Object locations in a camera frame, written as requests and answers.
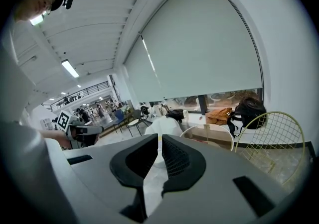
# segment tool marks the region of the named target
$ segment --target ceiling light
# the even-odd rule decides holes
[[[31,22],[32,26],[35,26],[35,25],[39,24],[40,22],[43,22],[43,16],[39,15],[38,17],[31,19],[30,22]]]
[[[62,61],[62,66],[64,66],[64,68],[66,70],[68,70],[68,72],[74,77],[77,78],[79,77],[79,74],[74,70],[74,68],[71,66],[70,62],[66,59],[64,61]]]

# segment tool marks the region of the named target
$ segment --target ceiling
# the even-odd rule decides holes
[[[58,98],[61,91],[112,73],[161,1],[73,0],[69,10],[60,7],[37,26],[17,23],[13,41],[18,64],[36,85],[29,101],[32,108]],[[79,78],[61,66],[65,59]]]

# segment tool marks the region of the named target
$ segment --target balcony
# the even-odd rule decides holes
[[[111,89],[112,87],[110,87],[109,83],[106,81],[88,87],[86,89],[82,89],[73,94],[66,95],[51,105],[43,106],[51,112],[58,113],[65,108],[73,108],[74,106],[80,105],[81,102],[87,102],[91,98],[95,98],[101,93],[105,93],[106,91],[110,91]]]

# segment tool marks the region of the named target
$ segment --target brown bag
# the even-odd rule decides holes
[[[232,107],[228,107],[208,112],[205,114],[206,124],[226,125],[232,111]]]

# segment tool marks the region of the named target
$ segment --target floor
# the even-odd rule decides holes
[[[140,124],[140,131],[143,135],[145,133],[145,129],[147,128],[145,124]],[[130,128],[133,137],[140,136],[136,127]],[[130,140],[133,138],[129,132],[129,130],[124,126],[122,128],[122,132],[117,129],[118,133],[115,131],[105,135],[100,138],[96,145],[106,145],[116,142],[121,142],[124,140]],[[237,153],[242,154],[245,152],[244,148],[238,148]],[[288,177],[296,170],[296,166],[299,163],[299,159],[302,156],[302,148],[292,149],[288,151],[284,150],[267,150],[262,153],[262,155],[273,159],[276,163],[275,167],[272,169],[270,175],[277,181],[282,182],[286,181]],[[163,184],[168,180],[167,171],[165,166],[157,164],[158,161],[161,161],[161,151],[159,152],[158,158],[155,164],[150,169],[146,178],[144,179],[144,196],[146,203],[146,211],[147,215],[151,215],[152,212],[156,209],[156,207],[161,203],[161,191],[163,188]],[[254,159],[253,164],[258,166],[260,169],[265,172],[269,171],[269,167],[267,166],[267,162],[262,161],[258,162],[258,158]],[[302,181],[307,176],[311,167],[311,157],[308,148],[305,149],[304,157],[300,163],[300,166],[296,172],[296,174],[286,182],[283,187],[284,189],[290,193],[292,192],[296,186],[302,184]]]

